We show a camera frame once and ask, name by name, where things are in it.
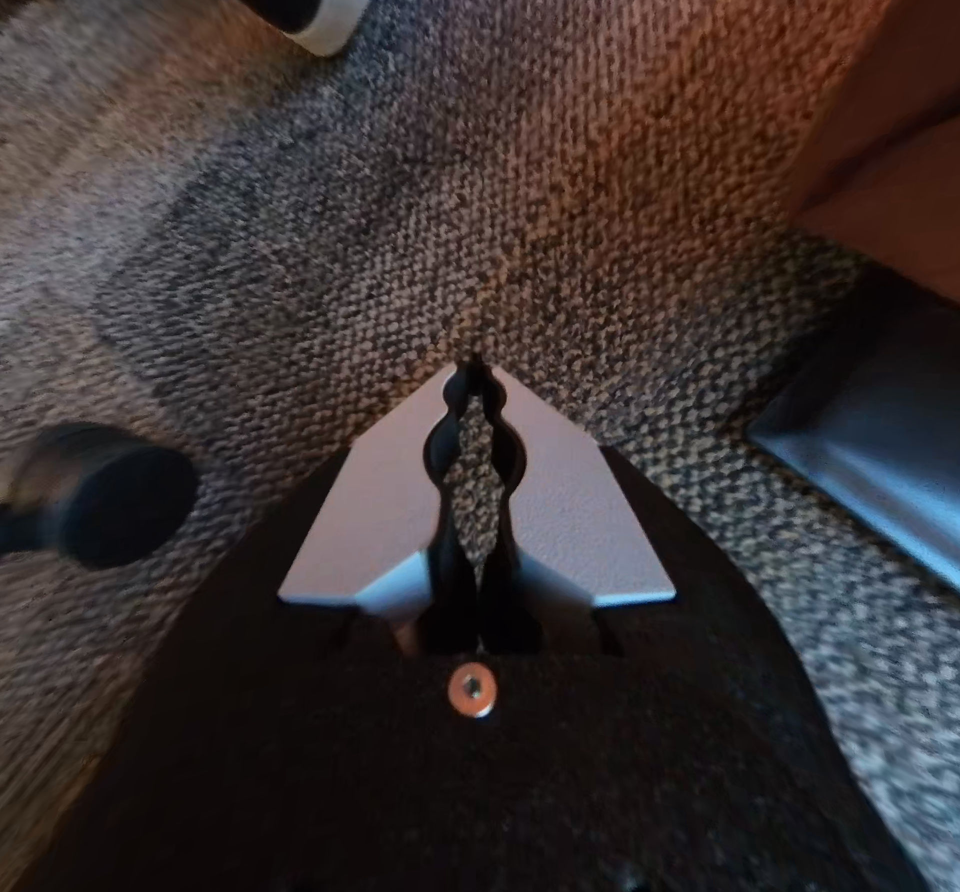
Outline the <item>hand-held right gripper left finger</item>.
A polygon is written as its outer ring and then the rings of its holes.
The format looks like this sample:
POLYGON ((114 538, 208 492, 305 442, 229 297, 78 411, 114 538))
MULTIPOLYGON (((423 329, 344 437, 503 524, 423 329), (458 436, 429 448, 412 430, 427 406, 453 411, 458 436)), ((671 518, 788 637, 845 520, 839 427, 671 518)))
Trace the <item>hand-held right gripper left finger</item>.
POLYGON ((452 363, 352 443, 280 600, 376 617, 410 654, 474 651, 476 578, 446 482, 473 385, 452 363))

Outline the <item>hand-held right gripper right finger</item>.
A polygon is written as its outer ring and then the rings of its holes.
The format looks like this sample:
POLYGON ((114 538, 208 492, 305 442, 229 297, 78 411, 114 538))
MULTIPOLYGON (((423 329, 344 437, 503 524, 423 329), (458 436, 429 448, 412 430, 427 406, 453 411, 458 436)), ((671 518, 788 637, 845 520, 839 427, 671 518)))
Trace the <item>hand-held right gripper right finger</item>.
POLYGON ((478 592, 492 654, 603 650, 597 615, 677 587, 598 443, 499 366, 478 374, 502 484, 478 592))

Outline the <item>black chair caster wheel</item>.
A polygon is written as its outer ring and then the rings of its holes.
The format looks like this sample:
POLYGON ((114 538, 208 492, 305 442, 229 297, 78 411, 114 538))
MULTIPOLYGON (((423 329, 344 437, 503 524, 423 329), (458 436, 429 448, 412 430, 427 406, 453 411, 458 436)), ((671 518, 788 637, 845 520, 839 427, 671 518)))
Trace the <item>black chair caster wheel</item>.
POLYGON ((145 558, 197 502, 191 458, 91 422, 40 431, 2 462, 1 555, 54 550, 91 570, 145 558))

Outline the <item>grey metal table foot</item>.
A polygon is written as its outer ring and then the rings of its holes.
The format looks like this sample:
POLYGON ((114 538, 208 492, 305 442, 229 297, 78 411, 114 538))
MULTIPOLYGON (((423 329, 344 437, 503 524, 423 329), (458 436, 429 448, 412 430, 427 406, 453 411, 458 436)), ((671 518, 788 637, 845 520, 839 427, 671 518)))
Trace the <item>grey metal table foot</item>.
POLYGON ((827 342, 750 439, 946 585, 959 587, 958 336, 902 325, 827 342))

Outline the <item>wooden furniture panel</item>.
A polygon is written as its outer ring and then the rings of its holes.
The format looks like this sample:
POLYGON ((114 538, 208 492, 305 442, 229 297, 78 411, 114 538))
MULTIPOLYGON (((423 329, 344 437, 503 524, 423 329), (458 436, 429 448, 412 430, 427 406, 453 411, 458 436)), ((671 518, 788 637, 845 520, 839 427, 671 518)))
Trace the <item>wooden furniture panel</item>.
POLYGON ((959 0, 892 0, 793 166, 789 221, 959 301, 959 0))

